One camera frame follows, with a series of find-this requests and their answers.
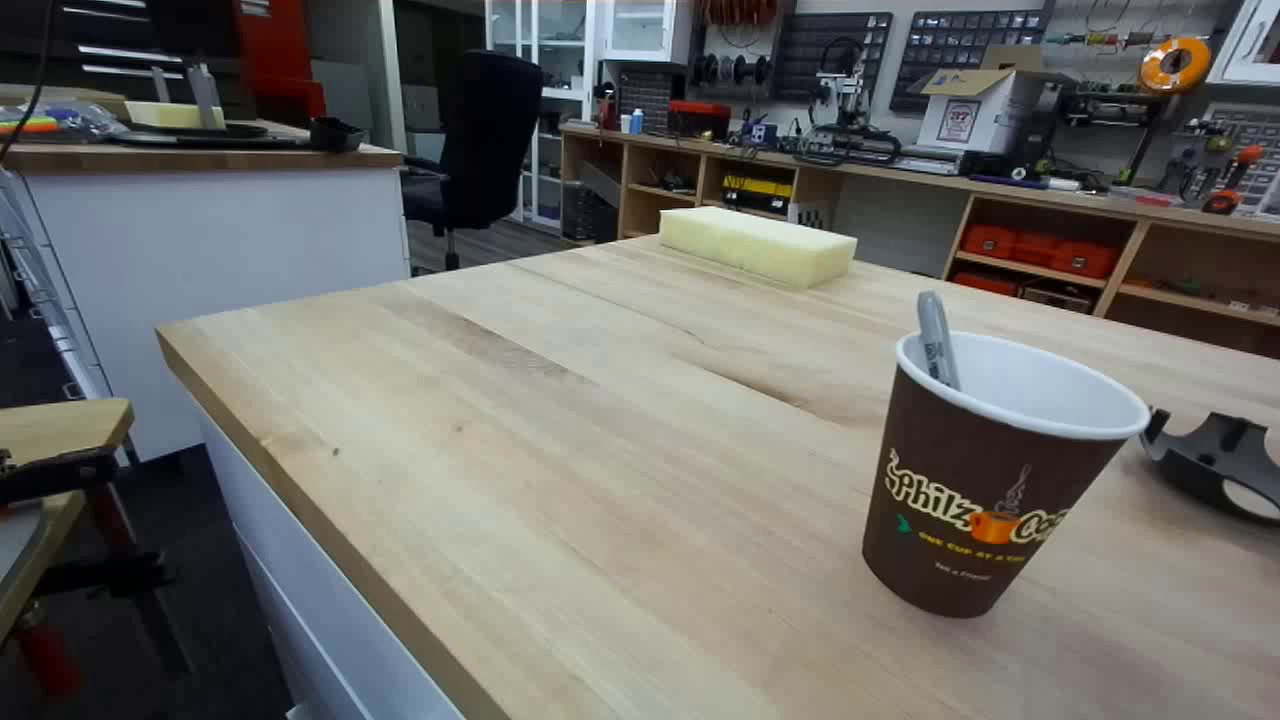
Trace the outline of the small wooden side stand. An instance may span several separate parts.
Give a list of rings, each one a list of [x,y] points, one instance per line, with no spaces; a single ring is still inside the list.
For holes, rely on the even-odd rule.
[[[81,667],[40,601],[62,591],[109,591],[133,601],[168,676],[191,671],[163,586],[163,551],[144,550],[120,502],[140,473],[133,404],[45,399],[0,409],[0,640],[17,645],[49,695],[74,695]]]

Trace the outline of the black office chair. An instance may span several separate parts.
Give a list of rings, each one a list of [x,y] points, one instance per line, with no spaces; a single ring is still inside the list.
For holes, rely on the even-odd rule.
[[[443,92],[443,153],[409,158],[406,218],[443,241],[443,268],[459,266],[452,235],[516,214],[521,167],[535,133],[543,74],[507,51],[471,49]]]

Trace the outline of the wooden shelf unit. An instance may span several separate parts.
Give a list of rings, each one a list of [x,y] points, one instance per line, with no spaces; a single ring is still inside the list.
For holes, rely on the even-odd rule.
[[[611,191],[622,241],[667,210],[726,205],[859,241],[874,266],[1280,357],[1280,226],[721,141],[560,133],[575,191]]]

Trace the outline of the white cabinet with wood top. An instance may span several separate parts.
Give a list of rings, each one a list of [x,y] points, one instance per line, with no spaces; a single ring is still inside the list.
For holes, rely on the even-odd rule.
[[[187,318],[406,282],[406,158],[258,148],[17,143],[5,253],[74,387],[133,404],[140,459],[199,443],[157,330]]]

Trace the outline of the grey marker with black cap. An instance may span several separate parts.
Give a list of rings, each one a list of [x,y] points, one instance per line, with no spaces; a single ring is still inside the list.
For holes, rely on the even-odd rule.
[[[920,323],[920,348],[925,348],[927,373],[939,385],[962,387],[954,334],[948,334],[943,301],[938,291],[917,298],[917,323]]]

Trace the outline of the yellow foam block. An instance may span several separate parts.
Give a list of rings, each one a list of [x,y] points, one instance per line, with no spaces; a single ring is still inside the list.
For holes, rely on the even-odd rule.
[[[821,287],[851,268],[858,241],[733,210],[667,210],[662,246],[779,287]]]

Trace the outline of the black metal bracket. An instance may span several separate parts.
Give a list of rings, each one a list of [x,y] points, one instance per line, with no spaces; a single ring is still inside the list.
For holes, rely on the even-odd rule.
[[[1251,525],[1280,525],[1280,459],[1270,427],[1247,416],[1210,413],[1191,433],[1167,433],[1156,409],[1141,433],[1156,476],[1189,502]]]

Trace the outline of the red tool cabinet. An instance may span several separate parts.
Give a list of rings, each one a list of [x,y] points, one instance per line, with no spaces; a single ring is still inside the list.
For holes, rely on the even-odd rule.
[[[236,0],[236,30],[258,111],[286,126],[322,115],[306,0]]]

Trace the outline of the white cardboard box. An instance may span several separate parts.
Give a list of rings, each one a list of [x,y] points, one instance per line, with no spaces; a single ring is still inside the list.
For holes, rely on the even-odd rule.
[[[939,69],[920,89],[920,148],[1007,153],[1022,122],[1022,75],[1013,69]]]

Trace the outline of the brown paper coffee cup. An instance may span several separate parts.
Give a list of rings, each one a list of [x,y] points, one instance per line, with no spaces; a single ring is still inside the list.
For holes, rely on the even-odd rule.
[[[859,551],[900,601],[983,618],[1147,427],[1147,404],[1006,335],[957,334],[954,361],[962,385],[939,385],[925,342],[897,342]]]

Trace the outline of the orange tape roll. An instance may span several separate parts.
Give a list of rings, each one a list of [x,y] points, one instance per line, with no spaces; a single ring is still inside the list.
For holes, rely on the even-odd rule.
[[[1135,79],[1146,92],[1175,98],[1203,86],[1211,46],[1203,38],[1167,38],[1146,51]]]

